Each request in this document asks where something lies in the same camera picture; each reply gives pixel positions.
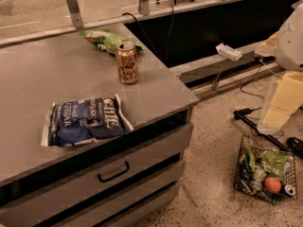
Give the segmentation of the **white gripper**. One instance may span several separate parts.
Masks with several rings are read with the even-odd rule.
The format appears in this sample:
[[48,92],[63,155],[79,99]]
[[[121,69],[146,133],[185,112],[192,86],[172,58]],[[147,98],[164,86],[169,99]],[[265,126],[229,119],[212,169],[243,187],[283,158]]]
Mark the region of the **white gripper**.
[[259,124],[279,131],[303,105],[303,4],[296,3],[284,24],[255,50],[262,57],[276,58],[287,71],[276,80],[261,110]]

